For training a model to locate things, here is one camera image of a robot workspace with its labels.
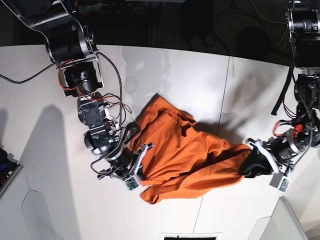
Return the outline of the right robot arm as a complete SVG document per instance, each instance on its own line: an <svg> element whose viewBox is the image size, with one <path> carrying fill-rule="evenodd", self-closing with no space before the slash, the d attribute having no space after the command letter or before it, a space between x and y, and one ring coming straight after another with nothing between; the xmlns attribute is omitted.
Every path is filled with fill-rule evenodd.
<svg viewBox="0 0 320 240"><path fill-rule="evenodd" d="M30 30L45 38L47 55L57 68L64 95L77 99L79 121L88 127L84 143L88 150L107 161L108 169L96 172L123 181L129 189L138 187L143 176L142 160L152 143L130 150L128 144L140 132L136 122L123 125L126 107L117 96L119 115L110 114L108 94L101 94L103 77L93 32L77 12L73 0L5 0L3 4Z"/></svg>

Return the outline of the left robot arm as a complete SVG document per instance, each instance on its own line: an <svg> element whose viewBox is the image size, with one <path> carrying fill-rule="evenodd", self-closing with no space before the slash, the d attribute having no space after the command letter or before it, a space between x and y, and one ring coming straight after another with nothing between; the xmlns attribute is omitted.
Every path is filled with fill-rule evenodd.
<svg viewBox="0 0 320 240"><path fill-rule="evenodd" d="M267 141L247 139L253 149L238 170L246 178L286 177L298 163L293 158L302 159L320 145L320 2L290 0L285 16L292 64L271 114L275 116L283 106L289 119L277 121ZM295 112L285 104L290 83L294 84Z"/></svg>

